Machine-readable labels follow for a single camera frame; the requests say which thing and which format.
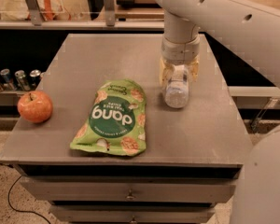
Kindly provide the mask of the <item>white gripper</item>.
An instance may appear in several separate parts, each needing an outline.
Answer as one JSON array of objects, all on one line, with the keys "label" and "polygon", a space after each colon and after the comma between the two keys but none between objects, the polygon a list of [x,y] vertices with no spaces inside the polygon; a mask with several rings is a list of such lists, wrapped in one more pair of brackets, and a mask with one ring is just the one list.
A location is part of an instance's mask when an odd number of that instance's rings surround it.
[{"label": "white gripper", "polygon": [[191,41],[180,43],[170,41],[165,35],[161,41],[161,58],[160,58],[160,85],[163,88],[172,73],[174,65],[189,64],[189,80],[195,82],[198,78],[199,71],[199,51],[200,37],[196,35]]}]

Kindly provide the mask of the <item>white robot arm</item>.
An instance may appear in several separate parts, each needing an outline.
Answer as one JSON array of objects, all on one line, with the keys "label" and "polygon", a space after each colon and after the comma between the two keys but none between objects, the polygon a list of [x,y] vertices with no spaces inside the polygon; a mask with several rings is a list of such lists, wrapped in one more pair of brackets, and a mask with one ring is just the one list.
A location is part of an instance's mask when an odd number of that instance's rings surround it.
[{"label": "white robot arm", "polygon": [[[198,49],[193,28],[198,26],[280,89],[280,10],[248,0],[155,1],[165,14],[165,61],[193,60]],[[280,224],[280,125],[246,156],[230,224]]]}]

